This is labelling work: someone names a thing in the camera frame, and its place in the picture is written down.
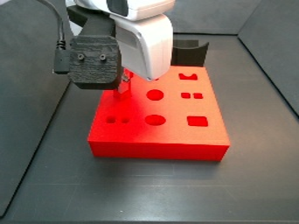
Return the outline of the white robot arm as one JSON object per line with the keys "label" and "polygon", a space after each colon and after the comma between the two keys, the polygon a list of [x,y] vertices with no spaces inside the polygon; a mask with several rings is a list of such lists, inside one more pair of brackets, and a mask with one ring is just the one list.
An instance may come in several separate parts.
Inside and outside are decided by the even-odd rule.
{"label": "white robot arm", "polygon": [[121,66],[148,81],[169,70],[173,27],[164,13],[174,0],[65,0],[88,12],[102,11],[116,23]]}

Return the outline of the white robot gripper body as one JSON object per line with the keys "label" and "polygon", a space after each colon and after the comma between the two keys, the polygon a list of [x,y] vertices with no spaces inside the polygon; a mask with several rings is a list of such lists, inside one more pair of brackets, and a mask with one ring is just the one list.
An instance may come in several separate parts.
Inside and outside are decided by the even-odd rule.
{"label": "white robot gripper body", "polygon": [[110,17],[116,23],[116,41],[121,66],[148,81],[169,70],[173,49],[173,27],[160,14],[138,21]]}

